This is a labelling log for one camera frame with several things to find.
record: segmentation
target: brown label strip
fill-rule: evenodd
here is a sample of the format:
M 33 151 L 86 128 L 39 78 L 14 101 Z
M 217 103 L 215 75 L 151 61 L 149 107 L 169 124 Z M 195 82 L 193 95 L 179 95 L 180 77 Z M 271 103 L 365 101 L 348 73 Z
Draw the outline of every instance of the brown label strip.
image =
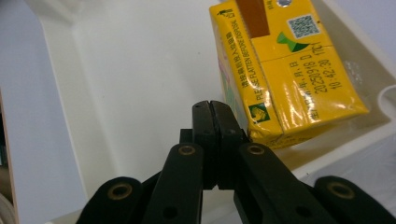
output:
M 236 0 L 250 38 L 269 35 L 263 0 Z

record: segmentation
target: green logo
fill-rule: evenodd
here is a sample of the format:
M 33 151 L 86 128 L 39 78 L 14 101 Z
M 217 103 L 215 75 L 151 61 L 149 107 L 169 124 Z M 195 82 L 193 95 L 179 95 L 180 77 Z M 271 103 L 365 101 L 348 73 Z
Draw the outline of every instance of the green logo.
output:
M 287 44 L 289 47 L 289 50 L 291 52 L 297 52 L 299 50 L 305 49 L 309 45 L 309 44 L 302 44 L 302 43 L 294 42 L 294 41 L 288 39 L 285 36 L 285 34 L 283 34 L 283 32 L 280 32 L 279 36 L 277 37 L 276 42 L 278 44 Z
M 250 116 L 254 123 L 260 123 L 270 119 L 270 115 L 264 104 L 250 105 L 248 110 L 250 111 Z

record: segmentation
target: metal screw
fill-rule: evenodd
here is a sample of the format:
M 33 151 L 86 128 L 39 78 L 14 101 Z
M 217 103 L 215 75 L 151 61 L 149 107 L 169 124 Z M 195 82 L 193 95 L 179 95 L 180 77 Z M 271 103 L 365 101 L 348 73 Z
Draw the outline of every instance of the metal screw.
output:
M 327 189 L 335 196 L 342 199 L 355 198 L 355 192 L 347 185 L 340 182 L 330 182 Z
M 122 200 L 132 193 L 132 186 L 125 182 L 117 183 L 108 190 L 107 197 L 111 200 Z
M 259 146 L 249 146 L 247 151 L 253 155 L 262 155 L 265 152 L 265 149 Z
M 183 146 L 178 149 L 178 153 L 183 156 L 190 156 L 195 153 L 195 148 L 190 146 Z

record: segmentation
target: qr code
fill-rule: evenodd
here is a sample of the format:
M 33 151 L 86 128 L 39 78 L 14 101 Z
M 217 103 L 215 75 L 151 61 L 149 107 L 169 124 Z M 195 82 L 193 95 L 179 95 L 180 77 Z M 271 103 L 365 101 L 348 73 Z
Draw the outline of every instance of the qr code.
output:
M 311 15 L 305 15 L 288 20 L 288 25 L 296 39 L 309 35 L 320 34 L 320 30 Z

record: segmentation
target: yellow juice box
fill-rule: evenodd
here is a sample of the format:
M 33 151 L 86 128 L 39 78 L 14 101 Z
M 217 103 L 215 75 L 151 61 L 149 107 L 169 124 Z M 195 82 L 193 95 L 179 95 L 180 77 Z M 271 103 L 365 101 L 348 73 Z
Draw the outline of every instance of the yellow juice box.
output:
M 289 147 L 368 113 L 309 0 L 209 10 L 225 102 L 252 141 Z

